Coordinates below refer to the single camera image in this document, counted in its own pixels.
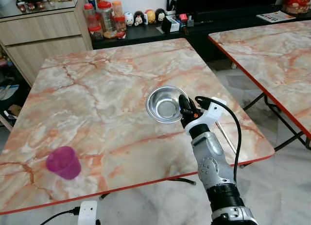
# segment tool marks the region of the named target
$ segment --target marble table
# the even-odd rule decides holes
[[[209,38],[311,138],[311,21],[219,32]]]
[[[242,127],[241,164],[274,149],[186,39],[174,39],[47,59],[0,155],[0,214],[38,208],[197,173],[181,124],[160,124],[145,109],[162,85],[191,98],[227,101]],[[220,124],[237,144],[233,119]],[[220,130],[211,128],[234,153]],[[55,148],[75,149],[81,173],[65,180],[45,161]]]

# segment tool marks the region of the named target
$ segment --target black robot arm segment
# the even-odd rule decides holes
[[[179,97],[183,115],[181,123],[185,128],[191,125],[192,148],[198,164],[198,175],[207,192],[212,209],[213,225],[256,225],[249,208],[240,198],[233,171],[225,159],[224,151],[213,132],[210,132],[201,116],[207,113],[195,107],[194,102],[183,95]]]

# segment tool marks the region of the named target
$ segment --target book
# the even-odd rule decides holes
[[[277,11],[277,12],[267,13],[267,14],[262,14],[262,15],[256,15],[256,16],[268,22],[282,22],[282,21],[287,21],[287,20],[296,18],[282,11]]]

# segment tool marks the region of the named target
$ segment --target purple cup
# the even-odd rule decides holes
[[[81,171],[81,165],[76,153],[69,146],[59,147],[50,153],[46,166],[49,171],[66,180],[72,180]]]

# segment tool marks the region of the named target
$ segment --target power cord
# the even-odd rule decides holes
[[[80,207],[75,207],[71,210],[67,210],[67,211],[63,211],[63,212],[60,212],[56,215],[53,215],[52,217],[48,218],[46,221],[44,221],[43,223],[41,223],[40,225],[44,225],[46,224],[48,221],[52,220],[53,218],[59,216],[59,215],[62,215],[62,214],[73,214],[73,215],[79,215],[79,212],[80,212]]]
[[[242,142],[241,126],[240,126],[238,118],[236,117],[236,115],[233,113],[233,111],[229,107],[227,107],[226,105],[224,105],[223,103],[221,103],[217,100],[214,100],[214,99],[211,99],[208,97],[204,97],[204,96],[197,96],[197,97],[195,97],[195,100],[205,110],[208,109],[210,102],[218,104],[219,106],[223,107],[227,112],[229,112],[230,115],[232,116],[232,118],[234,119],[235,124],[236,124],[237,129],[238,129],[238,146],[237,146],[237,152],[236,152],[235,160],[234,160],[233,179],[237,183],[237,169],[238,169],[239,154],[240,154],[241,142]]]

